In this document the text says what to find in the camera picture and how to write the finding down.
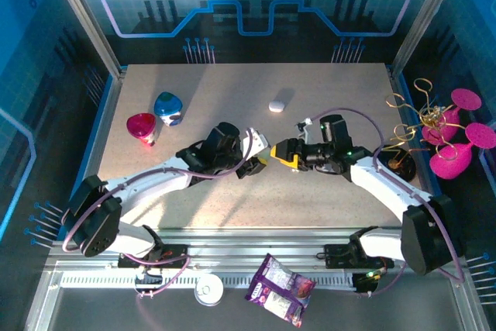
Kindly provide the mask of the magenta flocked goblet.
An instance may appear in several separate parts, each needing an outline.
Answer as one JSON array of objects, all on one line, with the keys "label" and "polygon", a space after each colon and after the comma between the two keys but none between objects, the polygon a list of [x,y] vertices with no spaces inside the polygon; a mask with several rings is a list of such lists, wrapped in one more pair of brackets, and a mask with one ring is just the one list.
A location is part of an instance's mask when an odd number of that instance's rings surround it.
[{"label": "magenta flocked goblet", "polygon": [[472,161],[472,148],[490,150],[496,147],[496,131],[490,126],[472,122],[464,130],[467,143],[446,145],[429,161],[432,172],[439,178],[453,180],[460,176]]},{"label": "magenta flocked goblet", "polygon": [[447,145],[463,127],[460,124],[460,111],[474,111],[481,107],[479,95],[466,88],[452,91],[450,106],[429,106],[421,111],[422,137],[434,146]]}]

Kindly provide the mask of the purple snack bag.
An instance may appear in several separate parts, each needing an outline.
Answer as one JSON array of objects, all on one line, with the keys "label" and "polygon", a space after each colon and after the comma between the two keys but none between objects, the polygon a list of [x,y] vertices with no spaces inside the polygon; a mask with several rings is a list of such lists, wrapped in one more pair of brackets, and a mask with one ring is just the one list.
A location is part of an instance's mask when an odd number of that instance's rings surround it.
[{"label": "purple snack bag", "polygon": [[300,327],[316,282],[289,270],[267,254],[253,276],[245,299]]}]

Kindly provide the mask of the aluminium front frame rail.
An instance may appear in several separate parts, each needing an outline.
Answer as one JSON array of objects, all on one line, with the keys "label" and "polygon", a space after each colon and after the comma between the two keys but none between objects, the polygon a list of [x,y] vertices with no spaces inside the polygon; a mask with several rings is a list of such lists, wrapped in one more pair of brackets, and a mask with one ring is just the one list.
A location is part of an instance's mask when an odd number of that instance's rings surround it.
[{"label": "aluminium front frame rail", "polygon": [[162,229],[146,232],[131,227],[132,237],[119,234],[115,242],[94,257],[85,257],[73,243],[71,252],[53,244],[48,264],[62,264],[74,270],[92,267],[116,267],[122,253],[134,253],[142,258],[158,236],[168,248],[179,248],[190,257],[189,269],[209,272],[255,271],[267,254],[276,257],[290,269],[304,272],[322,271],[323,260],[318,253],[326,245],[338,246],[345,252],[350,237],[359,231],[344,229]]}]

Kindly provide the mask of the black electronics box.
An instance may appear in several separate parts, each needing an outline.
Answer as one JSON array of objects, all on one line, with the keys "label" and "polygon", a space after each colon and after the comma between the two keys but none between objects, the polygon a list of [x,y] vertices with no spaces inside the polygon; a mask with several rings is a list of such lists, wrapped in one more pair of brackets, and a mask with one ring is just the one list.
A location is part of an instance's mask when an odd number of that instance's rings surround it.
[{"label": "black electronics box", "polygon": [[381,274],[375,274],[374,272],[353,274],[352,282],[355,292],[365,295],[375,292],[381,277]]}]

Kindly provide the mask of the blue lid yogurt cup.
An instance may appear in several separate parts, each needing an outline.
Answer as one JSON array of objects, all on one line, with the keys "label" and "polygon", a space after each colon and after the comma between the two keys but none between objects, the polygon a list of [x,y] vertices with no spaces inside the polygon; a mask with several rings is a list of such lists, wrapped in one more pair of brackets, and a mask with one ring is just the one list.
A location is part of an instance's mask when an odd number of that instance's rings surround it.
[{"label": "blue lid yogurt cup", "polygon": [[158,96],[153,106],[153,111],[164,125],[176,126],[181,123],[182,101],[174,94],[163,91]]}]

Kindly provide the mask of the pink lid yogurt cup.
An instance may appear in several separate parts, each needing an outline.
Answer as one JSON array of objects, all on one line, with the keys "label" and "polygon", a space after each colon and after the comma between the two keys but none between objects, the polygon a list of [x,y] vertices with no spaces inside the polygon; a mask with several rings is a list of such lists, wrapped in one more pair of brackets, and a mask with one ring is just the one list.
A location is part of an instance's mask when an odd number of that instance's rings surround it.
[{"label": "pink lid yogurt cup", "polygon": [[130,116],[126,121],[129,134],[149,147],[156,142],[156,117],[148,112]]}]

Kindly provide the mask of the aluminium frame post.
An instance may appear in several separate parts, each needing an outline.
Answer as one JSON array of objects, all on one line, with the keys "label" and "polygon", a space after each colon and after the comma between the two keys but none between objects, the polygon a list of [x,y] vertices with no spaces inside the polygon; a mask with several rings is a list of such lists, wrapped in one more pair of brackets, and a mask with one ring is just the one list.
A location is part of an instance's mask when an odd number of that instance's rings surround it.
[{"label": "aluminium frame post", "polygon": [[391,76],[398,78],[415,48],[429,28],[444,0],[425,0],[391,65]]},{"label": "aluminium frame post", "polygon": [[117,57],[115,56],[88,3],[86,0],[67,1],[108,72],[113,79],[119,80],[122,75],[120,63],[118,62]]}]

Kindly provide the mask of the white round lid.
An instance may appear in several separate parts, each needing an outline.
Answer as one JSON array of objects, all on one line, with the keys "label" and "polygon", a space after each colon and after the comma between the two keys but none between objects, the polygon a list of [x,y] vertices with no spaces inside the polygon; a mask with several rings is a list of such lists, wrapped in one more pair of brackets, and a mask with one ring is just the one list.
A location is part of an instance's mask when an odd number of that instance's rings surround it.
[{"label": "white round lid", "polygon": [[195,298],[201,305],[216,306],[222,300],[224,285],[219,276],[203,274],[195,285]]}]

